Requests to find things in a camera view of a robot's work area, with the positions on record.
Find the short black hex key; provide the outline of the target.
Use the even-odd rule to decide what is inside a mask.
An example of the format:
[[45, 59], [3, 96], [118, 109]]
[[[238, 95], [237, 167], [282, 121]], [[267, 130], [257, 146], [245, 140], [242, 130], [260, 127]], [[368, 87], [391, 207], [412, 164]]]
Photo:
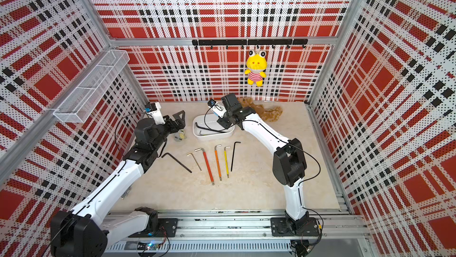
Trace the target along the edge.
[[227, 132], [225, 132], [225, 131], [219, 131], [219, 130], [211, 129], [211, 128], [208, 128], [208, 127], [199, 126], [197, 122], [195, 122], [195, 126], [196, 126], [198, 129], [202, 129], [202, 130], [210, 131], [210, 132], [214, 132], [214, 133], [227, 133]]

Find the orange handled hex key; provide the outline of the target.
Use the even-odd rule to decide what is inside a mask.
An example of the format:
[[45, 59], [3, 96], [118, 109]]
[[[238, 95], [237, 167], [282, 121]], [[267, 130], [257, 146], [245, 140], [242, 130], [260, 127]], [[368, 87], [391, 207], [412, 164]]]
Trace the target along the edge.
[[220, 162], [219, 162], [219, 159], [218, 159], [218, 152], [217, 152], [217, 149], [219, 147], [221, 147], [222, 145], [221, 144], [218, 144], [214, 147], [214, 155], [215, 155], [215, 159], [216, 159], [216, 164], [217, 164], [217, 171], [218, 171], [218, 176], [219, 176], [219, 180], [222, 181], [222, 171], [221, 171], [221, 166], [220, 166]]

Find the red handled hex key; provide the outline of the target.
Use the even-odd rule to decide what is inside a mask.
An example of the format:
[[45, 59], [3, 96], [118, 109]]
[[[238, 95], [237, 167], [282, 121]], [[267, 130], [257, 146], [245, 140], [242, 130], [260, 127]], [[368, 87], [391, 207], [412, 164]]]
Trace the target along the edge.
[[210, 177], [210, 181], [211, 181], [211, 184], [214, 186], [214, 177], [213, 177], [213, 174], [212, 174], [212, 171], [211, 171], [211, 168], [210, 168], [210, 164], [209, 164], [209, 160], [207, 158], [207, 154], [206, 154], [206, 151], [205, 149], [203, 148], [196, 148], [195, 149], [195, 152], [202, 152], [203, 154], [203, 157], [204, 157], [204, 161], [205, 161], [205, 165], [207, 167], [207, 171], [208, 171], [208, 174], [209, 174], [209, 177]]

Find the yellow handled hex key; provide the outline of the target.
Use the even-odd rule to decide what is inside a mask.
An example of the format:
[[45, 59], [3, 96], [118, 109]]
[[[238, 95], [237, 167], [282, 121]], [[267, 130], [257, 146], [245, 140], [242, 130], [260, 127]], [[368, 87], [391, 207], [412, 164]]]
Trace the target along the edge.
[[229, 173], [230, 173], [229, 165], [228, 165], [228, 149], [229, 148], [231, 148], [231, 146], [224, 147], [224, 163], [225, 163], [227, 178], [229, 178]]

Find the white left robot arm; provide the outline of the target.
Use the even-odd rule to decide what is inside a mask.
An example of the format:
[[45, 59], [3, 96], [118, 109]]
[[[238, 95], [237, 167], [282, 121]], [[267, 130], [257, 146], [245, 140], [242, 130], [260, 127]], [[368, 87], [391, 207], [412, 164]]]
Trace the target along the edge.
[[141, 119], [134, 130], [134, 146], [114, 172], [71, 210], [59, 211], [52, 217], [51, 255], [100, 257], [107, 247], [132, 234], [158, 233], [158, 213], [151, 208], [136, 208], [131, 214], [110, 223], [104, 219], [128, 188], [152, 167], [168, 136], [185, 126], [184, 111], [172, 117], [152, 111]]

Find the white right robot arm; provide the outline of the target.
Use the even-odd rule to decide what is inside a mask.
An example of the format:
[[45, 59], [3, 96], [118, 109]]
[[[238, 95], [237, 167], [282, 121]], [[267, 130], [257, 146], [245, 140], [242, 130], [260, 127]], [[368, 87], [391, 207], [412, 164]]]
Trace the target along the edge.
[[286, 209], [284, 225], [276, 233], [318, 236], [318, 223], [305, 206], [303, 185], [307, 168], [302, 144], [288, 139], [268, 126], [251, 107], [243, 107], [234, 94], [222, 97], [222, 104], [211, 99], [210, 110], [218, 116], [217, 123], [228, 129], [238, 126], [259, 140], [273, 156], [273, 175], [284, 187]]

